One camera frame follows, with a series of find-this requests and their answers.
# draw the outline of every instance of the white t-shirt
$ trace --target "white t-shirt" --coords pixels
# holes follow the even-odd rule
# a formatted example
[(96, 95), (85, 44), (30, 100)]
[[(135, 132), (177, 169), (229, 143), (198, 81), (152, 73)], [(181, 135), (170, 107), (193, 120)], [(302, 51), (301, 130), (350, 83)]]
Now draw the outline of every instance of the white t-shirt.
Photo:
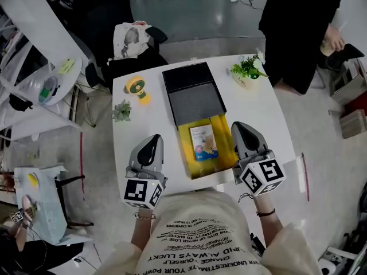
[(301, 230), (292, 224), (258, 259), (244, 214), (222, 192), (164, 197), (155, 215), (144, 251), (120, 243), (95, 275), (322, 274)]

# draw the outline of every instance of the person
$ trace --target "person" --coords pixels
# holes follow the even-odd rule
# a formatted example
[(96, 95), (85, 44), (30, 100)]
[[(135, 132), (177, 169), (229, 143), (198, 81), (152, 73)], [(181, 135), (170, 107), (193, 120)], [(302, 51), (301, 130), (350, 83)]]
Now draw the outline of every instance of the person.
[[(26, 212), (33, 219), (32, 209)], [(83, 250), (83, 243), (54, 246), (42, 240), (26, 242), (28, 228), (30, 223), (24, 218), (10, 229), (0, 229), (0, 275), (53, 274), (47, 270), (62, 265)]]
[(322, 41), (343, 50), (345, 43), (330, 24), (340, 1), (267, 0), (259, 30), (266, 37), (264, 70), (273, 87), (304, 95), (322, 56)]
[(302, 231), (283, 227), (268, 194), (253, 200), (267, 246), (262, 258), (239, 204), (223, 192), (198, 191), (162, 197), (155, 214), (135, 213), (131, 243), (117, 244), (95, 275), (321, 275)]

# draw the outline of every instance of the plant pot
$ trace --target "plant pot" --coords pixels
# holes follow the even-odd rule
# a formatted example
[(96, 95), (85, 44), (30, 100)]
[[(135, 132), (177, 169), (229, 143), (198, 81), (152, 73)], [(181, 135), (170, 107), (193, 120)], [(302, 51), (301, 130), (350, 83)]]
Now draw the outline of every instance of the plant pot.
[(235, 82), (246, 90), (252, 89), (256, 84), (257, 80), (253, 80), (250, 77), (242, 77), (238, 73), (231, 73)]

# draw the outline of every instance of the gray floor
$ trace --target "gray floor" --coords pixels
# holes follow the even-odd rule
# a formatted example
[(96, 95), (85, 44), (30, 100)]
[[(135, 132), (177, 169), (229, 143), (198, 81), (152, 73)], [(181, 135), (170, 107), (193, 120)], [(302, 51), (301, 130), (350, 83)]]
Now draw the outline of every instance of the gray floor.
[[(266, 0), (254, 0), (263, 8)], [(230, 0), (131, 0), (135, 20), (163, 30), (168, 42), (204, 38), (263, 37), (261, 10)]]
[[(263, 42), (242, 39), (236, 43), (234, 50), (224, 54), (235, 53), (241, 44), (244, 50), (249, 50), (246, 49), (249, 46), (261, 48)], [(201, 44), (199, 51), (192, 49), (197, 44)], [(181, 42), (179, 45), (167, 44), (164, 52), (169, 61), (176, 62), (193, 57), (208, 57), (210, 50), (224, 45), (223, 40)], [(182, 51), (177, 56), (175, 51), (178, 49), (187, 52)], [(306, 156), (310, 201), (307, 202), (305, 193), (299, 191), (296, 176), (289, 176), (284, 186), (271, 196), (283, 223), (300, 223), (316, 256), (319, 256), (328, 245), (338, 246), (343, 233), (356, 226), (358, 197), (367, 181), (367, 133), (348, 140), (341, 138), (335, 124), (337, 119), (328, 114), (329, 109), (341, 108), (329, 97), (326, 90), (310, 89), (302, 97), (283, 91), (276, 91), (276, 95), (286, 118), (295, 152), (297, 155), (303, 152)], [(83, 194), (81, 182), (78, 181), (67, 185), (65, 199), (71, 218), (95, 223), (88, 232), (94, 237), (100, 258), (104, 261), (116, 242), (130, 239), (134, 219), (131, 209), (121, 202), (118, 190), (110, 97), (91, 97), (90, 104), (93, 117), (98, 121), (96, 128), (83, 123), (83, 167), (87, 177), (85, 193)], [(82, 101), (78, 110), (83, 110)], [(10, 149), (5, 151), (9, 168), (24, 165), (46, 167), (64, 162), (69, 171), (64, 175), (65, 178), (80, 173), (80, 134), (75, 129), (65, 127), (42, 133), (36, 142), (30, 138), (21, 142), (27, 144), (27, 150), (12, 143)], [(37, 152), (37, 160), (27, 157), (28, 154)], [(224, 191), (238, 199), (247, 189), (245, 186), (228, 183), (224, 186)], [(243, 199), (241, 207), (248, 218), (251, 231), (261, 238), (260, 224), (252, 201)], [(82, 256), (92, 265), (100, 265), (93, 244), (86, 244)], [(79, 267), (74, 262), (68, 262), (54, 272), (61, 275), (71, 272), (92, 274), (93, 271), (85, 262), (79, 264)]]

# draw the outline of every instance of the white desk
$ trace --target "white desk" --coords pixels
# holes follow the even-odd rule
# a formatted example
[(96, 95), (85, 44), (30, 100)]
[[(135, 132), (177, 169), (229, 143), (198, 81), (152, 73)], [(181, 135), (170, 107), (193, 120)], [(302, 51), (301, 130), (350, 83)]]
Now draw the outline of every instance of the white desk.
[[(216, 186), (234, 180), (232, 169), (191, 180), (174, 125), (162, 71), (206, 61), (227, 109), (225, 117), (229, 129), (234, 121), (241, 121), (263, 134), (270, 149), (283, 163), (295, 159), (291, 136), (273, 88), (267, 78), (258, 79), (258, 89), (247, 91), (238, 86), (226, 69), (240, 61), (239, 56), (215, 57), (165, 65), (114, 79), (113, 107), (123, 99), (131, 102), (130, 122), (114, 122), (114, 147), (120, 194), (131, 150), (143, 139), (158, 133), (164, 142), (162, 173), (168, 177), (165, 194), (181, 193)], [(146, 81), (145, 91), (151, 94), (151, 103), (142, 106), (138, 97), (123, 92), (125, 83), (133, 76)]]

